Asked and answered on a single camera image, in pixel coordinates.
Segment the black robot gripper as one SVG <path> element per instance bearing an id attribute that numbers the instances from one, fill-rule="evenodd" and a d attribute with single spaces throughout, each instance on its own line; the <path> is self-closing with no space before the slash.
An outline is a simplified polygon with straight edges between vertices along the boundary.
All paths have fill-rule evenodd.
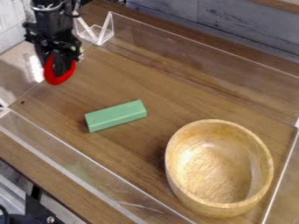
<path id="1" fill-rule="evenodd" d="M 52 53 L 53 76 L 65 76 L 70 71 L 73 62 L 80 60 L 82 54 L 81 42 L 73 35 L 72 30 L 49 36 L 41 32 L 34 23 L 23 22 L 22 28 L 25 29 L 23 40 L 33 44 L 41 65 L 45 64 Z"/>

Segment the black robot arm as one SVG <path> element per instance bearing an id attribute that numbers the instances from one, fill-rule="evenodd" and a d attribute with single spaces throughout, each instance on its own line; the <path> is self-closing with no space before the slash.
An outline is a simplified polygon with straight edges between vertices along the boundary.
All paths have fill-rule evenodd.
<path id="1" fill-rule="evenodd" d="M 68 79 L 81 55 L 73 34 L 76 0 L 32 0 L 34 21 L 25 21 L 23 39 L 33 44 L 46 81 Z"/>

